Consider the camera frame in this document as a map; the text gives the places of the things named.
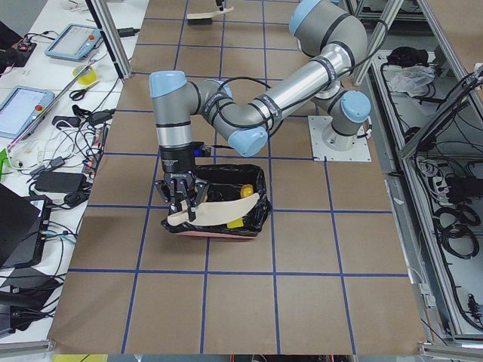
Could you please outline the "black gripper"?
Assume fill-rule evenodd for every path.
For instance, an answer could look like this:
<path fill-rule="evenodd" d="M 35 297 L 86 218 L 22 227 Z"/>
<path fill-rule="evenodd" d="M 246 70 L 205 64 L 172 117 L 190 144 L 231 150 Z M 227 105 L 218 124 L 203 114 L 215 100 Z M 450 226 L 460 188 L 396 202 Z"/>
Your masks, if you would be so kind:
<path fill-rule="evenodd" d="M 205 157 L 211 150 L 203 142 L 191 142 L 184 146 L 158 149 L 164 176 L 155 182 L 158 193 L 169 203 L 169 214 L 185 210 L 190 222 L 196 218 L 196 210 L 205 199 L 208 181 L 196 176 L 196 157 Z"/>

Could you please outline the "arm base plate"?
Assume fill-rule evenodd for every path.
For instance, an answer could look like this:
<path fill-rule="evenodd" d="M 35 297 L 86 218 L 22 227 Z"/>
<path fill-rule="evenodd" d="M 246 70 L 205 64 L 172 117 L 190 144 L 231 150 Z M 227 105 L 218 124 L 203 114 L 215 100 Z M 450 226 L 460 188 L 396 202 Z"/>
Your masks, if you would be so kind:
<path fill-rule="evenodd" d="M 368 140 L 362 127 L 352 136 L 341 136 L 332 127 L 331 116 L 309 116 L 309 135 L 314 161 L 371 162 Z"/>

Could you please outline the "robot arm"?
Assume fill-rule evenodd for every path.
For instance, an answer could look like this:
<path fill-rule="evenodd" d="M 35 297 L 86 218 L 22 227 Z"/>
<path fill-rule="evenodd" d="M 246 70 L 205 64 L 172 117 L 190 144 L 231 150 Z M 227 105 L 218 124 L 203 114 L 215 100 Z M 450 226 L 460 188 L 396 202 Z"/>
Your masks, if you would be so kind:
<path fill-rule="evenodd" d="M 303 1 L 289 23 L 308 62 L 258 95 L 238 105 L 228 87 L 215 80 L 189 81 L 184 72 L 157 71 L 149 77 L 159 154 L 164 172 L 159 192 L 170 207 L 168 222 L 201 222 L 208 181 L 195 171 L 194 115 L 200 115 L 244 157 L 256 155 L 269 132 L 308 102 L 331 117 L 324 129 L 332 149 L 350 149 L 371 104 L 359 91 L 345 90 L 344 78 L 368 60 L 368 38 L 361 21 L 329 1 Z"/>

